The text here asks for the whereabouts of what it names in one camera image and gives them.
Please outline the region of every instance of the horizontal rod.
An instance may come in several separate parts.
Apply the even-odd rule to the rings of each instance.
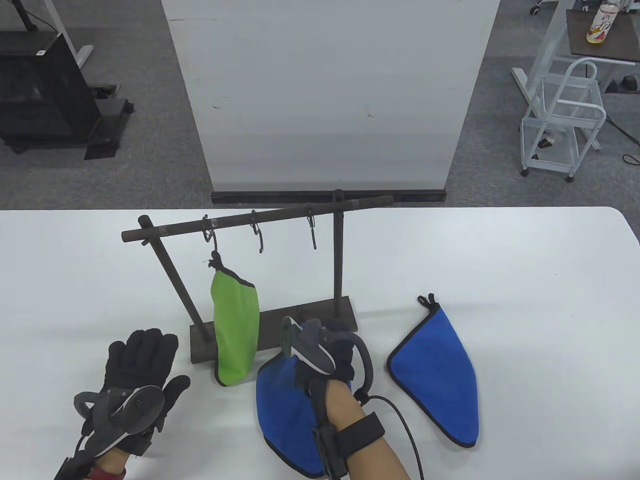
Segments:
[[[361,198],[359,200],[346,200],[345,202],[332,202],[328,204],[308,204],[301,207],[257,212],[255,214],[255,221],[257,223],[266,223],[269,221],[289,220],[291,218],[304,218],[309,215],[309,208],[311,208],[311,215],[315,216],[336,212],[389,207],[393,204],[394,197],[392,195],[376,196],[374,198]],[[207,218],[204,220],[204,223],[207,230],[240,227],[241,225],[251,225],[253,223],[253,215],[250,213],[243,213],[227,217]],[[202,230],[202,220],[186,221],[184,223],[172,223],[170,225],[160,225],[152,228],[126,230],[125,232],[122,232],[122,241],[135,242],[158,237],[192,234],[195,232],[202,232]]]

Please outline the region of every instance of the black cord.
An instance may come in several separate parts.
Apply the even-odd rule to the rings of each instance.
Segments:
[[[415,440],[413,439],[413,435],[411,435],[411,431],[409,430],[409,425],[407,425],[406,422],[404,421],[404,417],[402,416],[402,413],[400,413],[400,410],[398,410],[398,408],[393,403],[391,403],[391,400],[389,400],[388,398],[384,398],[380,395],[371,395],[369,396],[369,398],[382,400],[383,402],[386,402],[397,413],[397,416],[400,418],[400,421],[402,422],[402,425],[406,430],[406,434],[409,436],[409,440],[411,441],[411,446],[413,447],[413,453],[415,453],[415,461],[418,463],[418,473],[420,474],[420,480],[424,480],[424,473],[422,471],[422,463],[420,462],[420,454],[418,453],[418,447],[415,446]]]
[[[611,125],[613,125],[616,130],[618,130],[620,133],[622,133],[622,135],[624,135],[629,140],[631,140],[633,143],[635,143],[638,147],[640,147],[640,140],[638,140],[636,137],[634,137],[629,132],[624,130],[622,127],[620,127],[618,124],[616,124],[616,122],[611,120],[611,118],[609,118],[609,115],[607,115],[607,122],[610,123]],[[622,155],[622,161],[624,163],[626,163],[627,165],[640,166],[640,159],[638,159],[637,157],[634,157],[633,155],[630,155],[630,154]]]
[[[7,0],[11,5],[13,5],[15,7],[15,3],[12,2],[12,0]],[[23,10],[25,12],[27,12],[27,15],[29,15],[30,17],[33,17],[36,20],[39,20],[40,22],[44,23],[45,25],[48,25],[49,27],[51,27],[51,29],[56,32],[56,33],[60,33],[58,31],[58,29],[56,29],[52,24],[50,24],[49,22],[47,22],[46,20],[41,19],[39,16],[31,13],[29,10],[27,10],[26,8],[23,7]]]

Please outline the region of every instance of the floor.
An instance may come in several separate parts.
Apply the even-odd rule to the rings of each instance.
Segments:
[[[23,0],[46,15],[39,0]],[[623,153],[637,147],[605,125],[602,152],[591,151],[573,184],[563,175],[533,171],[521,177],[518,124],[526,105],[511,67],[528,69],[551,18],[536,17],[529,0],[503,0],[495,19],[442,206],[608,205],[619,209],[640,237],[640,168]],[[211,185],[161,0],[56,0],[78,44],[95,52],[83,69],[89,83],[121,83],[121,97],[137,105],[114,159],[84,162],[82,152],[59,150],[15,156],[0,145],[0,209],[201,208]],[[0,0],[0,29],[20,28]],[[611,118],[640,135],[640,96],[607,95]]]

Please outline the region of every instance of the metal hook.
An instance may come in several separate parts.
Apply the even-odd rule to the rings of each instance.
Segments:
[[[218,239],[216,238],[216,231],[213,228],[207,228],[207,215],[202,217],[202,235],[204,235],[205,242],[209,243],[213,238],[213,250],[218,251]]]
[[[317,250],[318,247],[316,245],[316,233],[314,232],[314,228],[316,227],[316,217],[311,213],[311,204],[307,205],[307,211],[309,215],[307,215],[307,221],[309,222],[309,227],[311,228],[311,240],[314,242],[314,250]]]
[[[255,214],[257,212],[255,210],[251,210],[251,228],[253,229],[253,234],[260,236],[260,253],[264,252],[264,243],[262,243],[262,230],[258,227],[258,221],[255,219]]]

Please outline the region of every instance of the hand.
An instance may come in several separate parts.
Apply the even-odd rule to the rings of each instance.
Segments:
[[[335,321],[323,321],[323,326],[333,332],[346,331],[347,327],[342,323]],[[331,344],[323,344],[329,355],[333,357],[335,362],[335,372],[331,375],[324,375],[314,370],[305,362],[298,361],[296,363],[296,385],[301,387],[308,393],[308,384],[312,379],[321,378],[322,380],[340,380],[347,384],[355,375],[351,361],[353,360],[353,342],[350,340],[338,340]]]
[[[101,392],[111,387],[136,389],[155,385],[162,388],[169,377],[177,350],[178,338],[173,334],[163,335],[157,328],[136,330],[127,344],[112,343]],[[162,431],[167,413],[190,384],[191,380],[186,375],[170,380],[163,389],[164,407],[155,423],[141,433],[124,438],[117,444],[118,449],[127,454],[142,455],[151,444],[154,428]],[[83,427],[83,435],[92,429],[89,419]]]

